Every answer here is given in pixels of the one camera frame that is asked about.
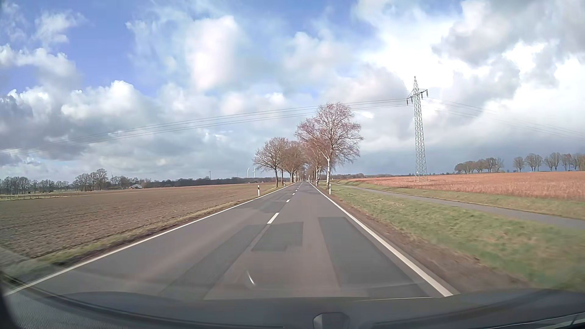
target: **sky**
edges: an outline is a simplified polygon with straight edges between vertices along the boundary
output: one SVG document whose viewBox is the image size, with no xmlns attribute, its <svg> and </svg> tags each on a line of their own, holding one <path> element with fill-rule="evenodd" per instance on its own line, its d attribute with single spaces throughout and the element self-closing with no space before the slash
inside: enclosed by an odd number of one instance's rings
<svg viewBox="0 0 585 329">
<path fill-rule="evenodd" d="M 4 1 L 0 176 L 245 177 L 326 102 L 364 136 L 336 172 L 412 173 L 415 76 L 429 173 L 585 153 L 584 21 L 583 0 Z"/>
</svg>

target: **birch tree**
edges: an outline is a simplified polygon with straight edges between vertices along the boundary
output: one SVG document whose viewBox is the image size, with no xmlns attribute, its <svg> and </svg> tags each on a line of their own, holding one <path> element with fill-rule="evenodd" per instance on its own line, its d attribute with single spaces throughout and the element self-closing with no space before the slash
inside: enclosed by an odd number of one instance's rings
<svg viewBox="0 0 585 329">
<path fill-rule="evenodd" d="M 316 147 L 327 161 L 327 188 L 331 183 L 333 161 L 338 164 L 353 162 L 360 156 L 359 134 L 362 126 L 353 122 L 351 108 L 343 103 L 320 105 L 312 118 L 297 126 L 295 132 L 300 142 Z"/>
</svg>

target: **car hood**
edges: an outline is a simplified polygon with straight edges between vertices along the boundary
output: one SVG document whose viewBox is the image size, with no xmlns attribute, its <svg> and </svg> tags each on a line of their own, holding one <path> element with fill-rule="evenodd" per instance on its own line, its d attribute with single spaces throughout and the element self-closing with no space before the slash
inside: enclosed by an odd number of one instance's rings
<svg viewBox="0 0 585 329">
<path fill-rule="evenodd" d="M 34 313 L 39 305 L 102 321 L 172 327 L 312 328 L 320 314 L 338 314 L 352 328 L 490 328 L 543 322 L 568 324 L 585 317 L 585 294 L 545 289 L 514 289 L 458 294 L 443 298 L 367 299 L 302 297 L 283 299 L 201 300 L 184 302 L 126 292 L 11 296 L 9 306 Z"/>
</svg>

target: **white edge line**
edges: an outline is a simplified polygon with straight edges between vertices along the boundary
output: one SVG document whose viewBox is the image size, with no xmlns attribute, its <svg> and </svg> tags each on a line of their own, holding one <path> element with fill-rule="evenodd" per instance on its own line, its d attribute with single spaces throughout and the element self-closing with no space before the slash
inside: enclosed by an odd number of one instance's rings
<svg viewBox="0 0 585 329">
<path fill-rule="evenodd" d="M 146 239 L 144 239 L 144 240 L 140 240 L 140 241 L 134 242 L 133 244 L 130 244 L 130 245 L 127 245 L 127 246 L 123 246 L 123 247 L 121 247 L 121 248 L 119 248 L 119 249 L 116 249 L 116 250 L 110 251 L 110 252 L 108 252 L 108 253 L 105 253 L 105 254 L 103 254 L 103 255 L 101 255 L 101 256 L 97 256 L 96 258 L 88 259 L 88 260 L 87 260 L 87 261 L 85 261 L 85 262 L 82 262 L 82 263 L 79 263 L 79 264 L 76 264 L 76 265 L 70 266 L 70 267 L 68 267 L 68 268 L 66 268 L 66 269 L 62 269 L 62 270 L 60 270 L 60 271 L 58 271 L 58 272 L 55 272 L 55 273 L 53 273 L 53 274 L 51 274 L 51 275 L 47 275 L 47 276 L 45 276 L 45 277 L 42 277 L 42 278 L 40 278 L 40 279 L 38 279 L 38 280 L 36 280 L 36 281 L 33 281 L 33 282 L 31 282 L 31 283 L 27 283 L 26 285 L 20 286 L 20 287 L 18 287 L 18 288 L 16 288 L 16 289 L 14 289 L 14 290 L 11 290 L 11 291 L 9 291 L 9 292 L 5 293 L 5 294 L 4 294 L 4 296 L 8 296 L 8 295 L 10 295 L 10 294 L 14 294 L 14 293 L 16 293 L 16 292 L 19 292 L 19 291 L 21 291 L 21 290 L 23 290 L 23 289 L 26 289 L 26 288 L 28 288 L 28 287 L 32 287 L 32 286 L 34 286 L 34 285 L 36 285 L 36 284 L 38 284 L 38 283 L 41 283 L 41 282 L 43 282 L 43 281 L 49 280 L 49 279 L 51 279 L 51 278 L 53 278 L 53 277 L 56 277 L 57 275 L 60 275 L 60 274 L 63 274 L 63 273 L 69 272 L 69 271 L 71 271 L 71 270 L 73 270 L 73 269 L 76 269 L 76 268 L 78 268 L 78 267 L 80 267 L 80 266 L 83 266 L 83 265 L 85 265 L 85 264 L 89 264 L 89 263 L 91 263 L 91 262 L 93 262 L 93 261 L 97 261 L 98 259 L 104 258 L 104 257 L 106 257 L 106 256 L 109 256 L 109 255 L 111 255 L 111 254 L 117 253 L 117 252 L 119 252 L 119 251 L 122 251 L 122 250 L 124 250 L 124 249 L 128 249 L 128 248 L 130 248 L 130 247 L 132 247 L 132 246 L 135 246 L 135 245 L 137 245 L 137 244 L 141 244 L 142 242 L 146 242 L 146 241 L 148 241 L 148 240 L 150 240 L 150 239 L 154 239 L 154 238 L 156 238 L 156 237 L 160 237 L 160 236 L 161 236 L 161 235 L 163 235 L 163 234 L 166 234 L 166 233 L 169 233 L 169 232 L 173 232 L 173 231 L 174 231 L 174 230 L 176 230 L 176 229 L 180 229 L 180 228 L 182 228 L 182 227 L 185 227 L 185 226 L 187 226 L 187 225 L 191 225 L 191 224 L 193 224 L 193 223 L 196 223 L 196 222 L 198 222 L 198 221 L 202 221 L 202 220 L 204 220 L 204 219 L 206 219 L 206 218 L 209 218 L 209 217 L 211 217 L 211 216 L 213 216 L 213 215 L 217 215 L 217 214 L 219 214 L 219 213 L 222 213 L 222 212 L 224 212 L 224 211 L 227 211 L 227 210 L 233 209 L 233 208 L 235 208 L 235 207 L 238 207 L 238 206 L 240 206 L 240 205 L 242 205 L 242 204 L 246 204 L 246 203 L 248 203 L 248 202 L 250 202 L 250 201 L 254 201 L 254 200 L 257 200 L 257 199 L 259 199 L 259 198 L 265 197 L 265 196 L 267 196 L 267 195 L 269 195 L 269 194 L 271 194 L 271 193 L 274 193 L 274 192 L 276 192 L 276 191 L 280 191 L 280 190 L 282 190 L 282 189 L 285 189 L 285 188 L 287 188 L 287 186 L 284 186 L 284 187 L 282 187 L 282 188 L 280 188 L 280 189 L 278 189 L 278 190 L 274 190 L 274 191 L 272 191 L 272 192 L 270 192 L 270 193 L 266 193 L 266 194 L 264 194 L 263 196 L 259 196 L 259 197 L 256 197 L 256 198 L 254 198 L 254 199 L 248 200 L 248 201 L 246 201 L 246 202 L 244 202 L 244 203 L 240 203 L 240 204 L 234 205 L 233 207 L 229 207 L 229 208 L 227 208 L 227 209 L 224 209 L 224 210 L 222 210 L 222 211 L 218 211 L 217 213 L 213 213 L 213 214 L 211 214 L 211 215 L 207 215 L 207 216 L 205 216 L 205 217 L 203 217 L 203 218 L 200 218 L 200 219 L 198 219 L 198 220 L 195 220 L 195 221 L 192 221 L 192 222 L 188 222 L 188 223 L 186 223 L 186 224 L 183 224 L 183 225 L 181 225 L 181 226 L 179 226 L 179 227 L 175 227 L 175 228 L 172 228 L 172 229 L 170 229 L 170 230 L 168 230 L 168 231 L 164 231 L 164 232 L 161 232 L 161 233 L 159 233 L 159 234 L 157 234 L 157 235 L 153 235 L 152 237 L 146 238 Z"/>
<path fill-rule="evenodd" d="M 331 201 L 337 208 L 341 209 L 346 215 L 348 215 L 351 219 L 353 219 L 358 225 L 360 225 L 366 232 L 368 232 L 371 236 L 373 236 L 379 243 L 384 245 L 389 251 L 391 251 L 396 257 L 398 257 L 401 261 L 403 261 L 409 268 L 411 268 L 414 272 L 416 272 L 421 278 L 427 281 L 433 288 L 435 288 L 440 294 L 443 296 L 452 296 L 453 293 L 450 292 L 447 288 L 443 287 L 442 284 L 437 282 L 437 280 L 433 279 L 430 275 L 428 275 L 425 271 L 423 271 L 420 267 L 418 267 L 415 263 L 413 263 L 410 259 L 406 258 L 403 254 L 401 254 L 398 250 L 388 244 L 388 242 L 384 241 L 384 239 L 380 238 L 374 231 L 372 231 L 369 227 L 365 226 L 362 222 L 360 222 L 357 218 L 343 209 L 339 204 L 335 203 L 335 201 L 331 200 L 328 196 L 324 195 L 323 192 L 320 191 L 316 186 L 313 186 L 319 193 L 321 193 L 324 197 L 326 197 L 329 201 Z"/>
<path fill-rule="evenodd" d="M 278 216 L 279 213 L 274 214 L 274 216 L 272 216 L 272 218 L 268 221 L 267 224 L 270 224 L 274 221 L 274 219 L 276 218 L 276 216 Z"/>
</svg>

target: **windshield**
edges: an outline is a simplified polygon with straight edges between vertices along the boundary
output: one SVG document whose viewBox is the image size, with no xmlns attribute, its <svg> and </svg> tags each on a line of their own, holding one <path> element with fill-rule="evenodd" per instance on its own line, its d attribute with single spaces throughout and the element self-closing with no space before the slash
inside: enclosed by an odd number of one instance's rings
<svg viewBox="0 0 585 329">
<path fill-rule="evenodd" d="M 17 321 L 40 300 L 230 325 L 294 321 L 267 300 L 344 314 L 320 325 L 585 312 L 583 1 L 1 8 Z"/>
</svg>

